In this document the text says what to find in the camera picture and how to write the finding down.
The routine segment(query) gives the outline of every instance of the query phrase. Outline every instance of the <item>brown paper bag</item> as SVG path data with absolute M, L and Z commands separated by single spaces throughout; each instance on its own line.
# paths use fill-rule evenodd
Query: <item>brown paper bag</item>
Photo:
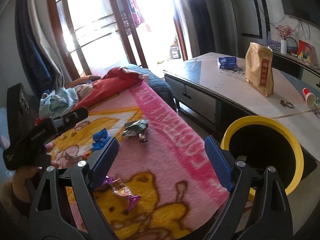
M 272 58 L 270 48 L 250 42 L 245 55 L 245 77 L 264 97 L 273 94 Z

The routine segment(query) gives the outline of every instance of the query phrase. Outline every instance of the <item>silver bolt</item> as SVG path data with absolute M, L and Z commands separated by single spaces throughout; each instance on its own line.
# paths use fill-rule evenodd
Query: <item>silver bolt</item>
M 84 160 L 78 162 L 79 167 L 84 167 L 86 164 L 87 164 L 87 162 Z
M 245 162 L 243 161 L 237 161 L 237 165 L 241 168 L 243 168 L 245 166 Z
M 268 168 L 268 170 L 271 171 L 271 172 L 276 172 L 276 168 L 273 167 L 273 166 L 270 166 L 270 167 Z
M 47 168 L 47 171 L 48 171 L 48 172 L 53 171 L 53 170 L 54 170 L 54 167 L 53 167 L 53 166 L 49 166 L 49 167 Z

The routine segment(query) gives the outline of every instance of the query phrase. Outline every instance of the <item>glass door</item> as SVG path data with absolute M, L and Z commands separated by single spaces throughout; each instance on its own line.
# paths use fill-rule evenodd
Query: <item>glass door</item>
M 112 67 L 136 64 L 116 0 L 48 0 L 48 5 L 58 46 L 73 79 L 102 76 Z

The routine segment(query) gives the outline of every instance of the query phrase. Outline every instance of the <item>white tabletop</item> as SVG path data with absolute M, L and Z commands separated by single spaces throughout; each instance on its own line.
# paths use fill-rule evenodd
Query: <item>white tabletop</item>
M 307 87 L 320 97 L 319 91 L 293 76 L 272 69 L 274 95 L 265 98 L 245 81 L 243 58 L 237 58 L 240 71 L 218 68 L 217 58 L 227 56 L 210 52 L 183 62 L 175 68 L 165 69 L 165 72 L 210 90 L 256 115 L 277 120 L 296 136 L 302 147 L 320 161 L 320 119 L 313 112 L 305 113 L 315 108 L 306 105 L 302 89 Z M 294 108 L 283 107 L 281 100 L 292 103 Z

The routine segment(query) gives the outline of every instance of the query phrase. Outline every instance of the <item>red cloth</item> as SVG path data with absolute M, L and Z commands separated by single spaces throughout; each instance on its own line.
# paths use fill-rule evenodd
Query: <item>red cloth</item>
M 142 75 L 135 71 L 124 67 L 112 68 L 103 78 L 91 83 L 93 86 L 91 93 L 79 101 L 72 110 L 78 109 L 82 106 L 89 108 L 90 106 L 93 106 L 107 99 L 108 97 L 125 90 L 141 80 Z

